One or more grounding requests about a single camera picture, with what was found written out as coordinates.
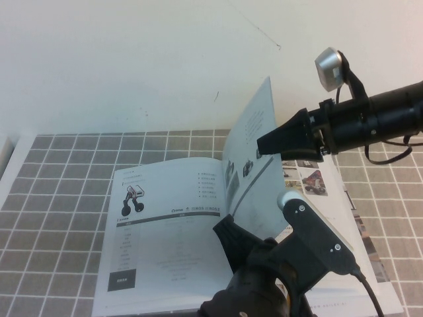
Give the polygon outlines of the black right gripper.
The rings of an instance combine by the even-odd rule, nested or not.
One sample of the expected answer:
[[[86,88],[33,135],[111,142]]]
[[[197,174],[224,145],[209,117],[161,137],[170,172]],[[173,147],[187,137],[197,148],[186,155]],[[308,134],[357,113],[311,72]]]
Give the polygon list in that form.
[[[283,160],[322,162],[324,155],[334,154],[334,137],[329,115],[334,100],[326,99],[315,110],[299,110],[286,123],[257,139],[261,155],[281,154]],[[311,148],[311,132],[316,146]]]

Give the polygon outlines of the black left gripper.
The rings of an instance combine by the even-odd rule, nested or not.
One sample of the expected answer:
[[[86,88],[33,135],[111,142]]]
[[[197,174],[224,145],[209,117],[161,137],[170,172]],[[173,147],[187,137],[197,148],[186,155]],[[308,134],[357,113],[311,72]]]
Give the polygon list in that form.
[[[233,272],[198,316],[313,316],[305,296],[318,281],[316,258],[298,238],[260,239],[224,217],[213,228]]]

